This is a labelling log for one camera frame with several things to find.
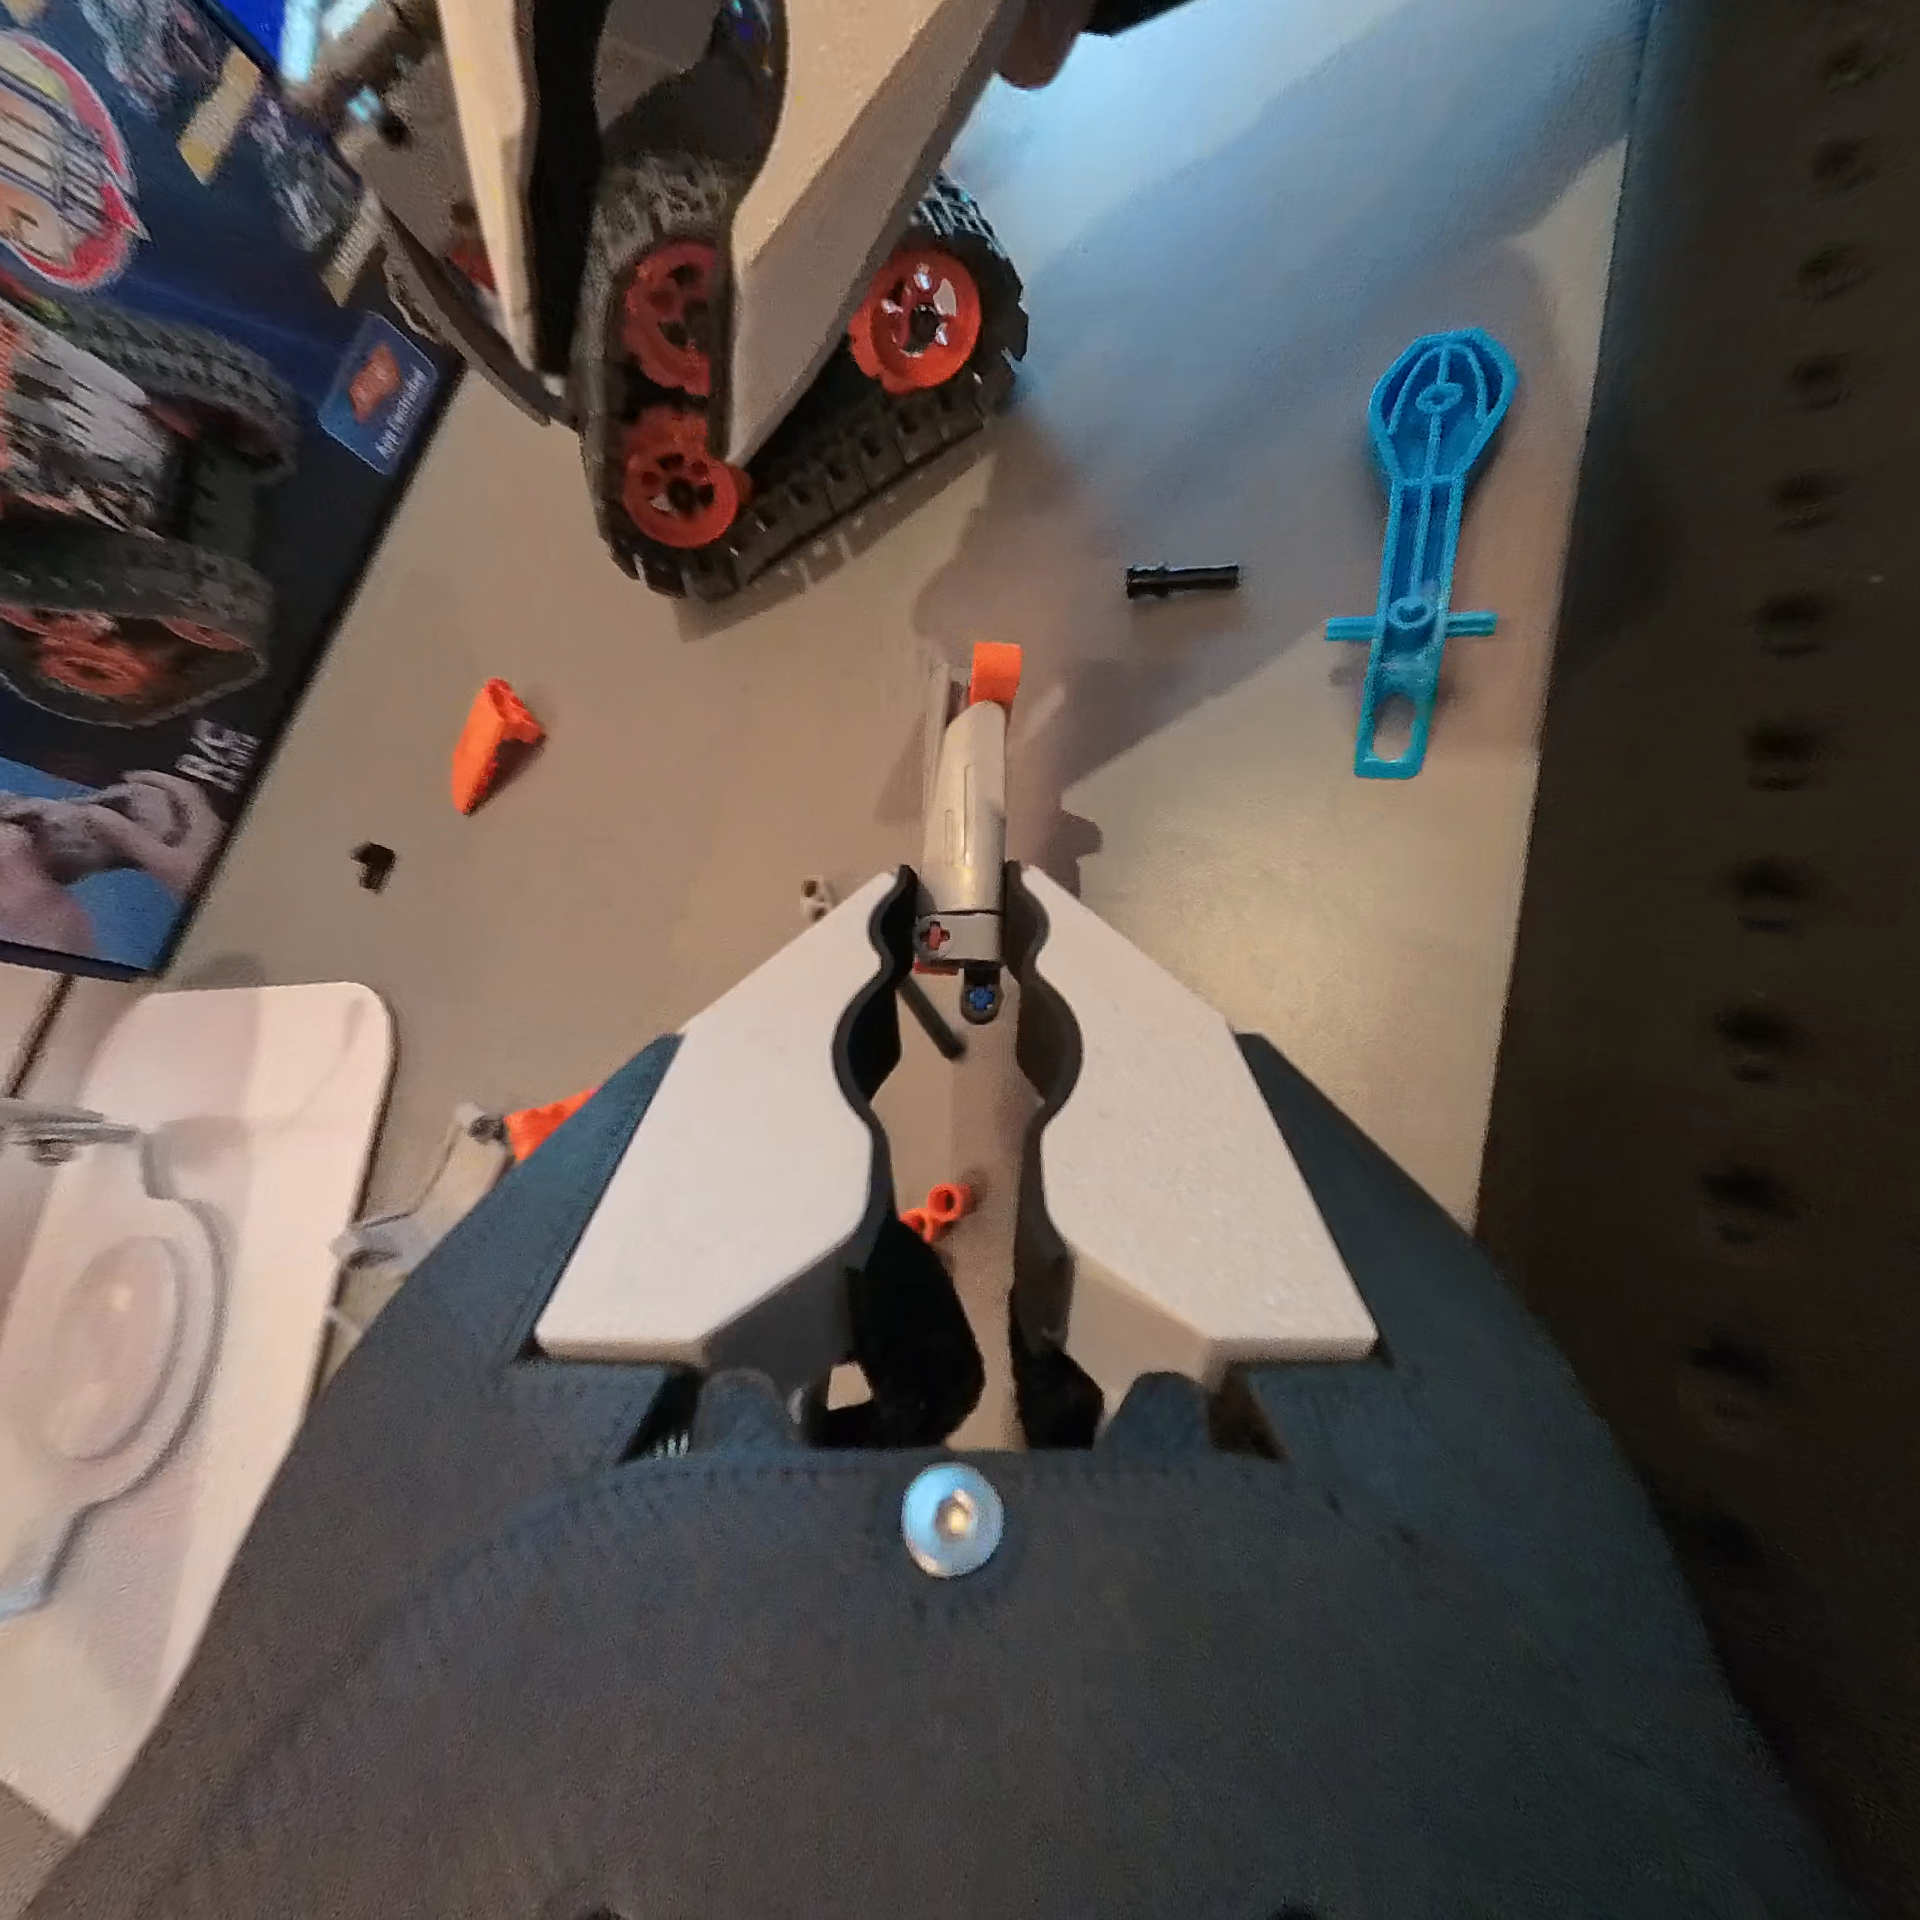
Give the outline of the blue printed cardboard box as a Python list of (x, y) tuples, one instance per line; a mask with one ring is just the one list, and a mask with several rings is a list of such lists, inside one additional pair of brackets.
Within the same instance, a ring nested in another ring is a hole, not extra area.
[(166, 967), (448, 397), (316, 13), (4, 6), (7, 965)]

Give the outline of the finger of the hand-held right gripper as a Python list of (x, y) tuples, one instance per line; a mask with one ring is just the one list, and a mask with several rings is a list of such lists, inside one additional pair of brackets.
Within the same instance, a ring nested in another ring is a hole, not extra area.
[(774, 131), (726, 226), (724, 455), (820, 370), (1014, 34), (1012, 2), (789, 2)]
[(465, 175), (516, 361), (559, 375), (577, 319), (603, 143), (603, 6), (440, 2)]

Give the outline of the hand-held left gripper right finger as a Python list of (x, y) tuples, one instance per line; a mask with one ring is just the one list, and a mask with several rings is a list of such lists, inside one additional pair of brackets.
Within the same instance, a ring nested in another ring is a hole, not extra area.
[(1041, 871), (1006, 875), (1014, 1325), (1075, 1369), (1359, 1361), (1353, 1273), (1230, 1023)]

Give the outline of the black studded foam mat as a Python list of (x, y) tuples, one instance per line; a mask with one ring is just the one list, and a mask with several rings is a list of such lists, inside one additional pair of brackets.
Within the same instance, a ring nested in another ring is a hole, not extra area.
[(1918, 6), (1655, 6), (1479, 1230), (1916, 1915)]

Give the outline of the light blue separator tool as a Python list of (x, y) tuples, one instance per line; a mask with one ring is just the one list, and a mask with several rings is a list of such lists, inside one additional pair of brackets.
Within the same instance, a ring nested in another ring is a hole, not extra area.
[(1382, 489), (1375, 606), (1326, 625), (1328, 643), (1367, 649), (1353, 742), (1359, 781), (1421, 774), (1448, 643), (1497, 632), (1494, 611), (1456, 606), (1456, 549), (1471, 482), (1518, 385), (1518, 367), (1497, 338), (1452, 327), (1415, 338), (1367, 401), (1367, 443)]

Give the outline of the white stand with wooden tray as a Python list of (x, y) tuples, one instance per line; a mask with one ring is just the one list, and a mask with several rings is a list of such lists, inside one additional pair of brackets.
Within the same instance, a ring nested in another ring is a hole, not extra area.
[(4, 1789), (84, 1834), (191, 1662), (320, 1385), (392, 1079), (356, 983), (157, 992), (68, 1106), (4, 1312)]

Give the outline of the person's right hand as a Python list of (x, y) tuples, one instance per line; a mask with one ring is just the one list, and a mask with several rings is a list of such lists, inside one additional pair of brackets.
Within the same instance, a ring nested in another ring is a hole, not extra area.
[(1054, 83), (1100, 13), (1100, 2), (1022, 2), (997, 59), (998, 78), (1014, 89)]

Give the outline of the grey tracked toy robot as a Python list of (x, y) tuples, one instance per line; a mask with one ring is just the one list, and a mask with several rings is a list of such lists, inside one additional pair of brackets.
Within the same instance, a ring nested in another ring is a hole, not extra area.
[(710, 603), (743, 592), (1001, 410), (1025, 349), (1022, 281), (947, 153), (780, 429), (745, 464), (724, 455), (729, 215), (780, 113), (773, 2), (595, 2), (603, 159), (577, 319), (559, 375), (523, 368), (438, 6), (329, 6), (296, 95), (371, 192), (400, 311), (575, 440), (596, 535), (625, 576)]

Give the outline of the orange angled panel piece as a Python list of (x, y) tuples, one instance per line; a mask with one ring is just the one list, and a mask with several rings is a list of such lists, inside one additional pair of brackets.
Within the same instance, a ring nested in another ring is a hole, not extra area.
[(513, 683), (486, 680), (470, 697), (448, 758), (448, 799), (455, 813), (473, 816), (544, 738), (544, 722)]
[(545, 1138), (550, 1138), (574, 1113), (591, 1103), (595, 1094), (596, 1088), (584, 1088), (581, 1094), (503, 1113), (499, 1133), (510, 1151), (511, 1163), (525, 1163)]

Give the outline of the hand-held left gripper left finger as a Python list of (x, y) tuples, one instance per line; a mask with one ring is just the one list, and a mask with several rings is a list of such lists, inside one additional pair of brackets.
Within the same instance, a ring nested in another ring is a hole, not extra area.
[(895, 1216), (873, 1099), (901, 1061), (916, 881), (863, 883), (687, 1021), (537, 1325), (557, 1361), (827, 1374)]

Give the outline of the grey toy actuator assembly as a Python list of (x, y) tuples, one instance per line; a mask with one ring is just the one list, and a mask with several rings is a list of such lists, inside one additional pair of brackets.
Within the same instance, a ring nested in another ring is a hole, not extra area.
[(1006, 1005), (1009, 947), (1007, 752), (1012, 711), (968, 706), (968, 662), (933, 658), (920, 843), (901, 1000), (947, 1064)]

